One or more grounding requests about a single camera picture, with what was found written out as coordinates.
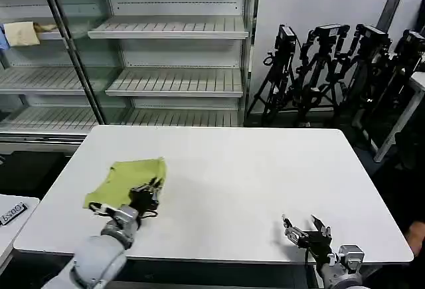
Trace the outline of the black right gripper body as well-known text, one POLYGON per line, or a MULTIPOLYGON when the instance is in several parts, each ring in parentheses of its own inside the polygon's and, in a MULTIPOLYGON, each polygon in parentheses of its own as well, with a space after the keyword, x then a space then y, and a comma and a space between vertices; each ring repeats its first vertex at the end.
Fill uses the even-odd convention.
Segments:
POLYGON ((331 235, 320 231, 304 231, 297 240, 297 246, 308 250, 315 260, 329 260, 331 235))

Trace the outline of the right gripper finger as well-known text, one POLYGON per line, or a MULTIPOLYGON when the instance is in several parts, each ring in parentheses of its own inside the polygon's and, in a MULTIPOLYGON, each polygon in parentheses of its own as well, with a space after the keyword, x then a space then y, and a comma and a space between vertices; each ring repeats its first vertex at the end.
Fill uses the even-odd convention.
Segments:
POLYGON ((326 227, 323 222, 314 215, 311 215, 311 221, 323 237, 331 238, 331 227, 326 227))
POLYGON ((282 223, 284 226, 284 234, 289 240, 299 240, 305 238, 305 233, 299 228, 292 225, 290 220, 283 214, 282 223))

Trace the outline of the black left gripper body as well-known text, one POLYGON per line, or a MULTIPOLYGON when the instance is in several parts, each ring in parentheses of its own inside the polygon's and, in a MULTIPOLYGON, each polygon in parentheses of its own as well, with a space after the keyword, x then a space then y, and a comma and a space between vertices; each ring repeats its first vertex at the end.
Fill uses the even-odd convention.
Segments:
POLYGON ((139 217, 156 217, 159 206, 158 192, 147 185, 132 188, 129 192, 130 207, 138 212, 139 217))

